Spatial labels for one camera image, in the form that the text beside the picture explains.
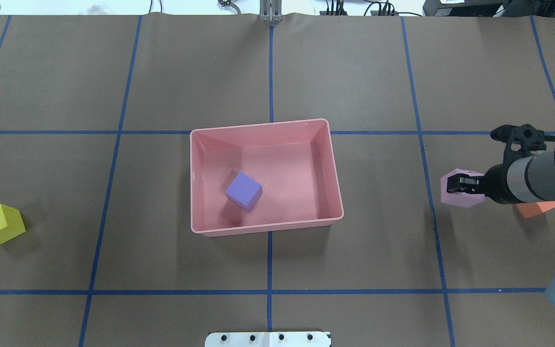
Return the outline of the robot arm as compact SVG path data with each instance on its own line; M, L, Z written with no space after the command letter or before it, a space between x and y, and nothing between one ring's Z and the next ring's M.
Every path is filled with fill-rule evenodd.
M555 201L555 151L517 157L485 173L454 169L440 179L441 202L472 207L485 200L523 205ZM545 290L555 306L555 275Z

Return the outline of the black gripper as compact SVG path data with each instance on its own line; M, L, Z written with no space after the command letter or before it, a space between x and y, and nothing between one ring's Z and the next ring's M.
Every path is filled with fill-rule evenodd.
M512 195L505 185L503 165L494 165L485 172L484 176L449 176L446 192L485 195L498 204L511 204Z

